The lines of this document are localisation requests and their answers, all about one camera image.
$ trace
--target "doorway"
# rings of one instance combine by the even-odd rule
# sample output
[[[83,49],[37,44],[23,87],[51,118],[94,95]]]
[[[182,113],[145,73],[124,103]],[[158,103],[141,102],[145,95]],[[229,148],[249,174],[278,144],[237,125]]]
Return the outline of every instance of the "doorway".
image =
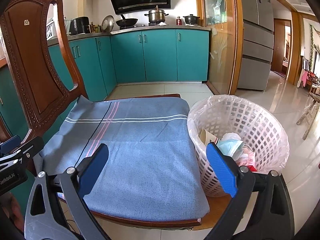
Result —
[[[271,71],[287,78],[291,58],[291,20],[274,19],[274,46]]]

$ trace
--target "bottle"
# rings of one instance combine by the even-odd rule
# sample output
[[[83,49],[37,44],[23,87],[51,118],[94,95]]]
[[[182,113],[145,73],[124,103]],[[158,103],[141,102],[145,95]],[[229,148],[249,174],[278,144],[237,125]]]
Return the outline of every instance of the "bottle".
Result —
[[[182,20],[180,19],[180,16],[178,16],[177,25],[182,25]]]

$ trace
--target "chair seat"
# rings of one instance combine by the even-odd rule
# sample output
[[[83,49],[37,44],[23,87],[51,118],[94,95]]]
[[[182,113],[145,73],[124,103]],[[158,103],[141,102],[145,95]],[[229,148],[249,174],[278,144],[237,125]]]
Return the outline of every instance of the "chair seat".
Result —
[[[42,169],[52,175],[74,166],[93,134],[78,163],[100,143],[108,146],[109,159],[84,197],[90,210],[140,221],[202,218],[209,205],[187,130],[188,112],[181,98],[92,103],[80,96],[41,151]]]

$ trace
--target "kitchen countertop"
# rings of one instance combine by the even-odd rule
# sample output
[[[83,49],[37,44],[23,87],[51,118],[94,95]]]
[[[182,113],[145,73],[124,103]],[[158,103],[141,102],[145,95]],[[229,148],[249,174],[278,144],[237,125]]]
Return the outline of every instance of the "kitchen countertop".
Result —
[[[189,29],[189,30],[200,30],[200,31],[211,31],[208,27],[201,27],[201,26],[187,26],[187,25],[156,25],[156,26],[143,26],[143,27],[136,27],[136,28],[130,28],[125,30],[119,30],[114,31],[111,33],[86,33],[86,34],[78,34],[78,35],[68,35],[68,41],[76,41],[80,39],[85,38],[94,38],[94,37],[100,37],[100,36],[110,36],[110,35],[116,35],[121,33],[127,33],[127,32],[136,32],[136,31],[146,31],[146,30],[162,30],[162,29]],[[57,45],[58,38],[50,39],[48,40],[48,46]]]

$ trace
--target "wok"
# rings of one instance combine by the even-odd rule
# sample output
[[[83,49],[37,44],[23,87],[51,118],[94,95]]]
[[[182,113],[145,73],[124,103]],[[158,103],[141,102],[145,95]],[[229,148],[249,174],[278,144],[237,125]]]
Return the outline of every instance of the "wok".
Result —
[[[123,14],[121,14],[122,20],[118,20],[116,21],[116,24],[119,27],[128,27],[128,26],[134,26],[138,19],[134,19],[134,18],[130,18],[130,19],[126,19]]]

